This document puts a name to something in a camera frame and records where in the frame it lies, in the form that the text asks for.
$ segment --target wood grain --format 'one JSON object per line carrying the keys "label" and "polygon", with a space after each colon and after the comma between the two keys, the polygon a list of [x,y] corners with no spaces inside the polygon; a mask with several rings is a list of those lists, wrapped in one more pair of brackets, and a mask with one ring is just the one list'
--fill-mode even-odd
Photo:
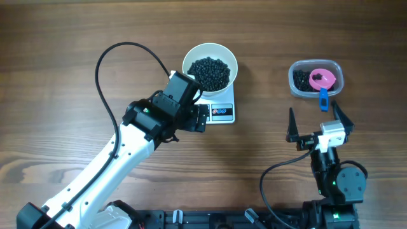
{"label": "wood grain", "polygon": [[[258,179],[300,155],[284,138],[288,109],[299,131],[332,120],[315,100],[294,98],[287,72],[302,59],[333,59],[345,74],[335,97],[356,124],[342,160],[369,170],[362,228],[407,227],[406,3],[194,1],[0,6],[0,228],[27,202],[58,193],[113,133],[93,81],[99,55],[135,41],[168,69],[195,45],[215,42],[237,57],[237,122],[179,132],[132,171],[109,200],[136,209],[264,208]],[[116,119],[167,82],[148,53],[113,50],[100,83]],[[276,206],[320,198],[310,159],[276,170],[265,190]]]}

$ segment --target digital kitchen scale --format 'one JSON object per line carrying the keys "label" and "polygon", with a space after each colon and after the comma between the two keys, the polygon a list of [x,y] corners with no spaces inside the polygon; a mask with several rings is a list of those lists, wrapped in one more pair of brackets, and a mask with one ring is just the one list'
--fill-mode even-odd
{"label": "digital kitchen scale", "polygon": [[204,96],[195,104],[208,105],[209,117],[206,118],[206,124],[229,124],[235,122],[235,93],[233,84],[227,90],[217,95]]}

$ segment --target plastic container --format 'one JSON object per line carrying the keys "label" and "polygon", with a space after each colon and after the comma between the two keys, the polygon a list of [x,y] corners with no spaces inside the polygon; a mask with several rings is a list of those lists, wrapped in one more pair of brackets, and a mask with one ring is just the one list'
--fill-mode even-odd
{"label": "plastic container", "polygon": [[222,60],[225,64],[228,65],[230,69],[230,75],[229,84],[224,89],[215,92],[203,91],[202,97],[210,97],[226,91],[226,89],[235,81],[237,76],[236,57],[227,47],[215,43],[204,43],[191,49],[184,58],[183,73],[186,74],[190,69],[192,63],[194,63],[196,60],[200,60],[206,57],[210,57],[214,60]]}
{"label": "plastic container", "polygon": [[291,94],[300,98],[319,98],[319,92],[302,92],[294,85],[293,71],[302,70],[312,72],[314,69],[327,69],[332,72],[336,78],[333,85],[334,90],[328,92],[328,96],[336,95],[342,91],[344,82],[342,68],[333,60],[300,60],[295,62],[288,70],[288,83],[290,84]]}

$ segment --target white robotic arm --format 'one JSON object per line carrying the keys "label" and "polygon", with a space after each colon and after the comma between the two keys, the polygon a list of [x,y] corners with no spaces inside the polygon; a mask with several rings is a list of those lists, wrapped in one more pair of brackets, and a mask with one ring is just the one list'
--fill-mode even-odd
{"label": "white robotic arm", "polygon": [[[199,87],[192,78],[175,72],[164,91],[132,102],[116,130],[119,141],[112,136],[81,174],[42,208],[24,206],[17,215],[17,228],[105,228],[106,220],[98,219],[115,218],[121,210],[98,211],[135,166],[162,142],[178,141],[176,130],[205,131],[207,106],[194,105]],[[119,220],[120,226],[114,227],[127,228],[129,223]]]}
{"label": "white robotic arm", "polygon": [[[102,175],[56,222],[59,225],[72,225],[76,229],[88,228],[96,214],[112,192],[127,174],[154,152],[154,142],[145,140],[143,131],[133,125],[119,127],[120,142],[115,158]],[[60,193],[49,199],[44,206],[49,208],[47,215],[53,217],[64,203],[70,201],[93,178],[109,158],[113,150],[115,135],[104,149],[90,162],[81,174]]]}

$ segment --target black wire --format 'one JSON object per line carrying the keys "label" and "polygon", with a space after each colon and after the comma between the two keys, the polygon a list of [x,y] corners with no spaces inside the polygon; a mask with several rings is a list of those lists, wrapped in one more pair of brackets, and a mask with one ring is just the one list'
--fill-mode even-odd
{"label": "black wire", "polygon": [[202,89],[202,87],[200,87],[199,96],[196,99],[192,100],[192,104],[196,103],[201,98],[203,92],[204,92],[204,90]]}
{"label": "black wire", "polygon": [[356,167],[358,167],[363,172],[364,178],[368,179],[368,170],[365,167],[363,167],[363,165],[361,165],[361,164],[359,164],[359,163],[357,163],[355,161],[352,161],[352,160],[347,160],[347,161],[343,161],[343,162],[339,163],[337,165],[336,169],[340,169],[341,165],[347,164],[347,163],[351,164],[351,165],[355,165]]}
{"label": "black wire", "polygon": [[156,92],[154,92],[150,97],[147,98],[148,101],[153,102],[153,98],[154,96],[156,96],[158,93],[162,93],[163,90],[157,90]]}
{"label": "black wire", "polygon": [[286,161],[286,162],[281,162],[281,163],[278,163],[278,164],[275,164],[275,165],[271,166],[270,168],[266,169],[266,170],[263,172],[263,174],[261,175],[261,177],[260,177],[260,194],[261,194],[261,197],[263,198],[263,201],[264,201],[264,203],[265,203],[267,209],[271,212],[271,214],[274,216],[274,218],[277,219],[277,221],[279,221],[281,224],[283,224],[284,226],[286,226],[286,227],[288,227],[288,228],[290,228],[290,229],[297,229],[297,228],[295,228],[295,227],[293,227],[293,226],[291,226],[291,225],[288,225],[286,222],[284,222],[282,219],[280,219],[280,218],[274,213],[272,207],[270,206],[270,204],[269,204],[268,201],[267,201],[267,198],[266,198],[266,195],[265,195],[265,192],[264,192],[264,189],[263,189],[263,180],[264,180],[266,174],[267,174],[268,172],[270,172],[272,169],[275,169],[275,168],[280,167],[280,166],[283,166],[283,165],[288,165],[288,164],[290,164],[290,163],[294,163],[294,162],[297,162],[297,161],[299,161],[299,160],[302,160],[302,159],[306,158],[306,157],[309,156],[312,152],[315,151],[315,148],[317,147],[317,145],[318,145],[317,142],[315,142],[314,146],[312,147],[312,149],[310,149],[310,151],[308,151],[307,153],[305,153],[305,154],[302,155],[302,156],[299,156],[298,158],[294,158],[294,159],[288,160],[288,161]]}
{"label": "black wire", "polygon": [[48,222],[46,222],[44,224],[44,226],[41,227],[41,229],[45,229],[48,226],[50,226],[53,222],[55,222],[59,218],[59,216],[61,216],[64,212],[66,212],[66,209],[69,209],[73,205],[73,203],[75,203],[75,201],[78,198],[80,198],[80,196],[82,196],[82,194],[84,192],[87,191],[87,189],[97,180],[97,178],[99,178],[99,176],[106,170],[107,166],[109,166],[110,162],[116,156],[116,152],[117,152],[117,149],[119,147],[120,132],[119,132],[119,127],[117,125],[116,119],[114,118],[114,115],[113,115],[112,111],[110,110],[109,105],[107,105],[107,102],[106,102],[106,100],[105,100],[105,98],[103,96],[102,90],[100,89],[100,85],[99,85],[99,67],[100,67],[100,64],[102,63],[102,60],[103,60],[104,56],[110,50],[112,50],[113,48],[122,46],[122,45],[134,45],[134,46],[138,46],[138,47],[146,50],[147,52],[149,52],[158,61],[158,63],[161,65],[161,67],[163,68],[163,70],[165,71],[167,76],[168,77],[170,76],[170,73],[165,68],[165,66],[161,62],[161,60],[149,48],[145,47],[144,45],[140,45],[140,44],[134,43],[134,42],[121,42],[121,43],[117,43],[115,45],[110,46],[107,50],[105,50],[102,53],[102,55],[99,57],[99,60],[97,61],[97,64],[96,64],[95,83],[96,83],[96,89],[97,89],[97,92],[99,93],[100,99],[102,100],[103,105],[106,108],[107,112],[109,113],[110,119],[112,120],[112,123],[113,123],[114,133],[116,135],[116,140],[114,142],[113,150],[112,150],[112,152],[110,154],[110,157],[106,160],[105,164],[102,166],[102,168],[100,168],[100,170],[96,173],[96,175],[64,206],[64,208],[62,208],[58,213],[56,213],[56,215],[54,215]]}

